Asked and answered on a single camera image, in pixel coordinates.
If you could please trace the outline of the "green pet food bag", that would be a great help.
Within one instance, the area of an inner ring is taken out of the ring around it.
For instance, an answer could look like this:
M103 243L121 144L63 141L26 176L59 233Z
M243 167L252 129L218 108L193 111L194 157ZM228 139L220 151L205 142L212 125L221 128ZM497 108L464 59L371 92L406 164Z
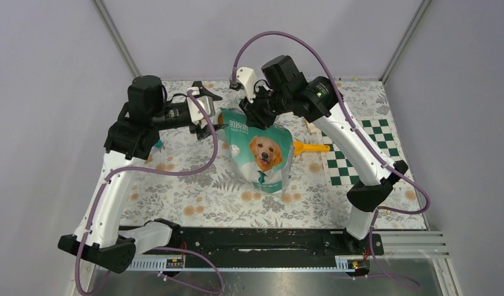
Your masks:
M268 194L282 194L289 183L294 143L291 132L274 124L262 130L247 125L235 108L221 109L217 123L225 128L222 140L229 145L238 176Z

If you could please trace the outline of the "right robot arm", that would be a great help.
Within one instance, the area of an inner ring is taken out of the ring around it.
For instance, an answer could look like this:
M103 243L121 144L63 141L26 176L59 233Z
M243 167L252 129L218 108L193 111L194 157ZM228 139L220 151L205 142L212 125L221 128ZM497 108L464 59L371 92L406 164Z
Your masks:
M353 165L359 180L347 193L352 205L344 237L347 251L359 254L368 246L375 209L403 179L408 165L386 155L350 114L341 93L329 78L307 81L288 55L280 55L261 68L266 86L259 86L255 71L234 67L231 88L246 92L239 106L251 127L265 130L277 117L293 113L324 132Z

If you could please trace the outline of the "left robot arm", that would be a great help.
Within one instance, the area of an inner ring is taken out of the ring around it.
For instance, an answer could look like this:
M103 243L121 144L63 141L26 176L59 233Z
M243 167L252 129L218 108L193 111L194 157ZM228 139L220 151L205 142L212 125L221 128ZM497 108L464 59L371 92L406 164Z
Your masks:
M181 102L168 98L162 80L154 75L135 78L127 90L128 100L105 140L102 171L88 211L72 234L59 239L58 247L111 272L120 274L136 255L160 247L175 253L181 247L180 227L157 219L120 230L120 219L135 174L144 171L162 130L188 127L198 139L214 136L218 125L207 123L214 116L220 97L200 81L193 82Z

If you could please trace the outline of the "orange plastic scoop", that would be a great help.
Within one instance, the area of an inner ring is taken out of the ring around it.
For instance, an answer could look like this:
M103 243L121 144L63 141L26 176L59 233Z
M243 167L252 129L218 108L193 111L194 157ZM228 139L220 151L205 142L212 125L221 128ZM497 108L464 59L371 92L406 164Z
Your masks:
M330 151L330 147L328 145L322 145L322 144L306 144L299 141L294 141L293 145L295 156L298 156L303 152L325 153Z

